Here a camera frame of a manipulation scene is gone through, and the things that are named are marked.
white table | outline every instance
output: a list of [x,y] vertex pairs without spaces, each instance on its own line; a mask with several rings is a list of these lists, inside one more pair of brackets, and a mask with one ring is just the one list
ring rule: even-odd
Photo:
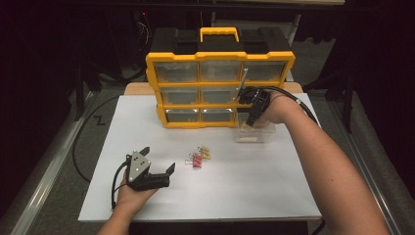
[[[306,94],[297,94],[312,110]],[[309,220],[321,218],[285,125],[268,143],[237,143],[233,128],[165,129],[153,95],[121,96],[88,189],[80,221],[111,215],[111,188],[125,155],[150,147],[151,173],[176,163],[136,221]],[[199,146],[210,148],[202,168],[186,165]]]

gray floor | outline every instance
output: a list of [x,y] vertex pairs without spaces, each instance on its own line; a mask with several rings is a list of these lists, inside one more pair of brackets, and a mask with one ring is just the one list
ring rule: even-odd
[[[296,65],[292,70],[294,80],[300,84],[307,84],[316,79],[332,45],[333,42],[322,42],[318,45],[313,44],[312,41],[294,42],[293,51],[297,56]],[[123,92],[123,87],[120,86],[105,85],[104,87],[101,93],[94,95],[96,99],[91,107],[97,107]],[[380,191],[381,198],[387,202],[388,214],[391,214],[394,219],[389,223],[396,225],[399,229],[399,232],[395,232],[395,234],[415,234],[414,201],[389,162],[376,137],[376,132],[364,114],[358,97],[355,95],[353,99],[351,116],[353,133],[349,135],[339,124],[336,103],[326,102],[322,91],[315,91],[309,96],[323,129],[335,139],[357,165],[361,165],[361,162],[357,161],[355,156],[360,156],[365,163],[363,169],[369,168],[371,177],[376,182],[374,191]],[[101,123],[105,125],[97,125],[97,119],[93,117],[81,132],[75,155],[78,165],[81,166],[81,171],[86,177],[92,176],[111,123],[115,105],[116,101],[111,101],[94,114],[101,116]],[[2,218],[0,234],[12,233],[44,172],[56,158],[56,154],[70,134],[73,127],[73,117],[74,112],[70,114],[47,153],[32,172],[7,215]],[[88,183],[75,171],[69,153],[58,177],[54,180],[54,186],[49,192],[49,196],[31,223],[27,234],[96,234],[102,226],[101,223],[80,223],[77,221],[87,189]],[[309,230],[312,231],[317,225],[318,223],[315,222],[309,223]]]

